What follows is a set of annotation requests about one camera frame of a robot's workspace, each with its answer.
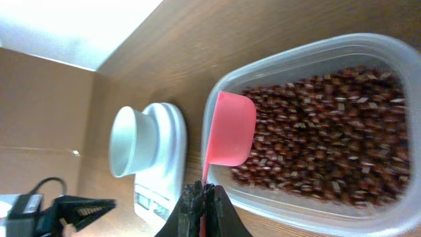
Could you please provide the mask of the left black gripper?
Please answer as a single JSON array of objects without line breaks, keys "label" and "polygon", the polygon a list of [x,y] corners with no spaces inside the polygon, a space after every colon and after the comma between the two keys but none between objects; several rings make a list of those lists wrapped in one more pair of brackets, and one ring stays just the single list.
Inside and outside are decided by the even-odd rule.
[{"label": "left black gripper", "polygon": [[[64,219],[78,232],[116,207],[114,199],[77,196],[58,197],[59,220]],[[62,224],[52,209],[42,210],[43,194],[21,194],[5,219],[6,237],[62,237]]]}]

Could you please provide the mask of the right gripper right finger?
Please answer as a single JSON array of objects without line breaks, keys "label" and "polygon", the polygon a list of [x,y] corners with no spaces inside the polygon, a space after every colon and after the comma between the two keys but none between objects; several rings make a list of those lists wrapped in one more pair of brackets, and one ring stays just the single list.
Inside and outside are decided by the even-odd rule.
[{"label": "right gripper right finger", "polygon": [[205,186],[205,236],[252,237],[220,185]]}]

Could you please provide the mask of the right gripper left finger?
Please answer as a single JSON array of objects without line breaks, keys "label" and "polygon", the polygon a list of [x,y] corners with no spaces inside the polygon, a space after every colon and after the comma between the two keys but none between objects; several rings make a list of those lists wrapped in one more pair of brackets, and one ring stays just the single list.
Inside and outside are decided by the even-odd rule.
[{"label": "right gripper left finger", "polygon": [[155,237],[198,237],[205,214],[205,192],[200,180],[186,184],[165,225]]}]

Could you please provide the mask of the pink plastic scoop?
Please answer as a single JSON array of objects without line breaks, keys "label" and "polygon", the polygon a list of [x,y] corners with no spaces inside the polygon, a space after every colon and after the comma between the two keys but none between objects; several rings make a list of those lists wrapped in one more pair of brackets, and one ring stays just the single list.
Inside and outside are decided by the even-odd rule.
[{"label": "pink plastic scoop", "polygon": [[[257,111],[243,95],[219,92],[214,106],[201,182],[208,183],[209,167],[235,167],[245,162],[251,151]],[[205,236],[205,214],[201,217],[200,237]]]}]

